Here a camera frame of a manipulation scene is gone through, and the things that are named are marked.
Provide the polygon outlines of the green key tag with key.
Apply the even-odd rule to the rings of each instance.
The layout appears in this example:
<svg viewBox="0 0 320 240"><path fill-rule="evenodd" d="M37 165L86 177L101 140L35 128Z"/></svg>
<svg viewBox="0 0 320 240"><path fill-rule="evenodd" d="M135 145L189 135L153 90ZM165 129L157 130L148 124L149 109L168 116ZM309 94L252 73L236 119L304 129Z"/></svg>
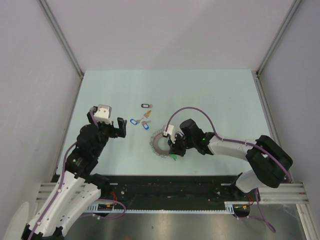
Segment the green key tag with key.
<svg viewBox="0 0 320 240"><path fill-rule="evenodd" d="M170 156L174 161L176 161L177 158L178 158L175 154L170 154L169 156Z"/></svg>

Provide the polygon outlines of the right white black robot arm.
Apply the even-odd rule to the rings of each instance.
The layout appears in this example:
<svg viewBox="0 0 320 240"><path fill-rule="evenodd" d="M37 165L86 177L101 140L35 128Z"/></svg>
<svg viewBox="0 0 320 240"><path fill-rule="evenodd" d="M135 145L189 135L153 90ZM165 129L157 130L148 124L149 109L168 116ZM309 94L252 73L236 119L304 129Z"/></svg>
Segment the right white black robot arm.
<svg viewBox="0 0 320 240"><path fill-rule="evenodd" d="M223 155L249 163L251 170L240 173L230 188L231 196L237 201L262 186L276 189L289 178L293 160L267 135L254 140L229 139L215 132L203 132L192 119L183 121L179 128L182 133L177 133L170 124L163 129L170 154L183 157L188 149L195 149L201 155Z"/></svg>

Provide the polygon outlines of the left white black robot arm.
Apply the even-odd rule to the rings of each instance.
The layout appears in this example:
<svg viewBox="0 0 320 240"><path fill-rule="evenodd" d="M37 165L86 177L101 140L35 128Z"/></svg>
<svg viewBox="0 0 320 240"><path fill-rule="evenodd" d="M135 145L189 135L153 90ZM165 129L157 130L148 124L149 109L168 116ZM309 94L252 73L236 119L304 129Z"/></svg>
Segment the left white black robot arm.
<svg viewBox="0 0 320 240"><path fill-rule="evenodd" d="M109 179L91 175L109 139L125 138L127 121L117 118L118 127L108 111L90 110L84 125L66 151L62 173L36 215L26 224L23 240L63 240L82 213L96 200L110 196Z"/></svg>

